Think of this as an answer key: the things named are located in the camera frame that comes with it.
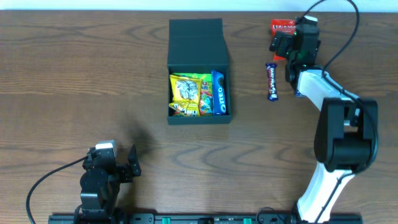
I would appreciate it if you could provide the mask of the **red snack bag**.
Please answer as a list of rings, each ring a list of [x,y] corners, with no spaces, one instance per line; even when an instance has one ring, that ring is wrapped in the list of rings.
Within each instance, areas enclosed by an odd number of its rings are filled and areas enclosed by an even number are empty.
[[[291,19],[273,19],[271,20],[271,34],[272,34],[272,39],[275,35],[276,32],[286,32],[288,34],[294,35],[295,33],[295,21]],[[274,61],[279,61],[283,60],[285,58],[283,57],[278,57],[274,53],[273,57]]]

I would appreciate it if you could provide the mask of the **yellow snack bag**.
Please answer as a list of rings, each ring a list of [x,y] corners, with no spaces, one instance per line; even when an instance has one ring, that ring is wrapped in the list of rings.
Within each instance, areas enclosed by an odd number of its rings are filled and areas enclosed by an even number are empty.
[[[182,116],[200,116],[201,80],[196,78],[170,75],[172,102],[169,107]]]

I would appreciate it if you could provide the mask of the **blue Oreo pack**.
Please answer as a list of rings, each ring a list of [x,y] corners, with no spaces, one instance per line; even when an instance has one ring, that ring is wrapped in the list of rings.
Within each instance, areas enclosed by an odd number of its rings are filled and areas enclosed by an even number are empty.
[[[226,114],[226,95],[224,90],[224,75],[216,70],[211,71],[213,78],[213,114]]]

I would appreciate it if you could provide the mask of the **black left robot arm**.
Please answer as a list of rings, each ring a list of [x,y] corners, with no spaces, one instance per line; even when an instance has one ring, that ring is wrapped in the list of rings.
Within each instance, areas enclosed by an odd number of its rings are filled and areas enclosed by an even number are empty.
[[[131,183],[141,175],[136,147],[132,146],[125,164],[116,162],[113,140],[101,141],[89,148],[80,179],[81,205],[76,208],[73,223],[122,223],[123,213],[116,208],[120,185]]]

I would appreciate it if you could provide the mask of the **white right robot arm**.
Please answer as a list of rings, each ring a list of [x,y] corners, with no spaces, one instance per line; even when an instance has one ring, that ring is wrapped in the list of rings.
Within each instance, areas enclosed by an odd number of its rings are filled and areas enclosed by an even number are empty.
[[[270,51],[287,60],[285,79],[320,111],[314,139],[315,172],[284,223],[362,223],[360,215],[332,214],[345,185],[365,171],[377,155],[375,100],[361,99],[316,65],[320,45],[316,22],[299,22],[295,32],[278,31]]]

